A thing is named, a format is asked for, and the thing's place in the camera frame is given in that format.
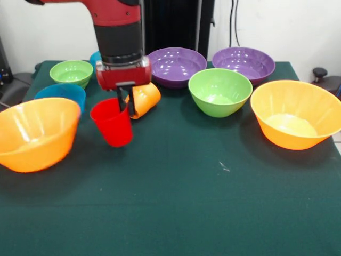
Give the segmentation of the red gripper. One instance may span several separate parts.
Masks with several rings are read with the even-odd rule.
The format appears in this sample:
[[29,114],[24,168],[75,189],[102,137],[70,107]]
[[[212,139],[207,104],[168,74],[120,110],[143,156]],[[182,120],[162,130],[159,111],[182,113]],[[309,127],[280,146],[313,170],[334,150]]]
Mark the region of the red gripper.
[[[152,65],[147,56],[143,56],[138,62],[128,66],[111,66],[99,60],[95,64],[95,73],[98,84],[103,90],[116,90],[120,111],[123,112],[128,104],[129,115],[136,114],[133,86],[146,85],[151,82]],[[128,87],[129,100],[126,103],[123,96]]]

